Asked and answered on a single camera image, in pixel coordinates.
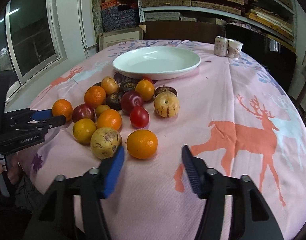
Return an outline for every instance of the orange deer pattern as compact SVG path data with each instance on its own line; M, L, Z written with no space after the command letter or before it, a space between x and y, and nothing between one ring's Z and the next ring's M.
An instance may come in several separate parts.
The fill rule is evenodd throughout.
M51 82L51 84L49 84L40 94L44 93L44 95L42 96L42 98L47 94L48 91L50 91L53 87L66 82L67 80L71 79L75 74L80 73L83 71L83 67L76 67L70 70L69 75L67 75L66 77L59 77L56 80L54 80L53 82Z
M279 178L272 158L277 146L277 138L273 129L279 130L269 119L274 118L274 116L265 109L265 105L263 105L263 108L260 107L256 96L250 100L250 106L253 110L248 109L243 104L243 97L238 95L237 99L247 112L252 113L257 119L262 121L263 129L235 124L229 121L211 121L208 125L208 127L212 126L210 139L206 143L192 146L192 155L197 156L201 152L214 151L220 148L226 149L221 165L227 176L231 175L232 160L236 157L239 150L263 155L262 170L259 176L259 190L262 191L265 171L267 166L269 166L279 192L280 201L285 206L286 203L280 191ZM184 166L180 164L173 177L175 179L175 189L179 192L184 192L184 185L182 183L183 170Z

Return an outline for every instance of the person's hand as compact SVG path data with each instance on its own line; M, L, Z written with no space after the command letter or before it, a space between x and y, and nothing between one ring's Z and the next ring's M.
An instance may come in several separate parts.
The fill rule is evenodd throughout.
M19 162L19 157L17 153L15 153L11 159L11 168L7 173L7 176L12 184L15 184L19 180L20 169L18 166L18 162ZM0 163L0 174L2 174L2 172L3 172L3 167Z

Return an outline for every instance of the cherry tomato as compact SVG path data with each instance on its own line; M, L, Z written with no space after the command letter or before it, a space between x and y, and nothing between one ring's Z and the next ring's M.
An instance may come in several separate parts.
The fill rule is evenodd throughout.
M154 85L153 80L151 80L149 77L143 76L143 79L144 79L144 80L148 80L149 82L151 82L151 83Z
M140 93L134 90L126 92L121 97L121 108L126 114L130 114L134 107L143 106L143 104L144 100Z
M149 124L150 116L143 107L136 106L131 111L130 120L134 127L144 128Z

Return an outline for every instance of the paper cup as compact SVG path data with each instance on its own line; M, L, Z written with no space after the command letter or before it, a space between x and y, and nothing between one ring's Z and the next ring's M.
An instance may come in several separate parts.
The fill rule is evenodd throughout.
M228 39L228 56L230 58L238 59L240 51L242 50L243 43L235 40Z

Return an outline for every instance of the window frame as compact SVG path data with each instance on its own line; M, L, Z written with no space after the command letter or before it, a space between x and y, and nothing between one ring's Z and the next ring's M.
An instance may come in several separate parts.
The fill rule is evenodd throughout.
M36 65L32 68L29 72L25 75L22 75L19 65L16 60L16 56L14 53L12 37L11 37L11 30L10 30L10 0L6 6L5 10L5 31L6 31L6 39L8 44L8 51L11 58L11 62L13 64L14 71L17 75L18 82L16 82L9 90L7 98L11 99L11 95L15 94L17 90L21 89L24 84L26 84L30 79L35 77L41 70L45 70L51 66L57 65L63 60L67 59L64 44L62 41L62 36L60 32L60 25L59 20L57 17L57 9L56 9L56 0L46 0L46 12L47 12L47 19L49 30L51 34L51 40L53 43L55 55L49 57L48 59L44 60L43 62Z

